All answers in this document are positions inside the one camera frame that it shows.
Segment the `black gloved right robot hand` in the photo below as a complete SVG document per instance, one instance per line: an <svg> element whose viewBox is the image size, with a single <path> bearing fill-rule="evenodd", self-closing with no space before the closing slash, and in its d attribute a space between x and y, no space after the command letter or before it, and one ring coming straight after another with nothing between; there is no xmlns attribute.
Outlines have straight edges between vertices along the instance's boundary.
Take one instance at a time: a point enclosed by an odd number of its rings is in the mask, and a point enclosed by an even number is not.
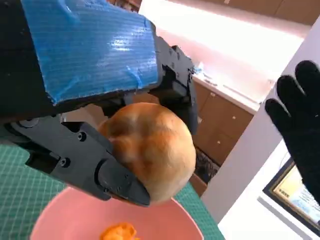
<svg viewBox="0 0 320 240"><path fill-rule="evenodd" d="M265 111L281 134L314 199L320 200L320 70L303 60L295 76L282 75L276 83L278 99L269 98Z"/></svg>

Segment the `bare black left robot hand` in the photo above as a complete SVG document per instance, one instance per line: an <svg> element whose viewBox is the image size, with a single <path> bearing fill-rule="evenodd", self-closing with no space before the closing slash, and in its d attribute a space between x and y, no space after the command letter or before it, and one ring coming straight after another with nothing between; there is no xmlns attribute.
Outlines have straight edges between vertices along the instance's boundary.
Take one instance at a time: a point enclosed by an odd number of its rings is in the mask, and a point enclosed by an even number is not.
<svg viewBox="0 0 320 240"><path fill-rule="evenodd" d="M193 74L149 19L105 0L0 3L0 136L100 200L147 207L186 185Z"/></svg>

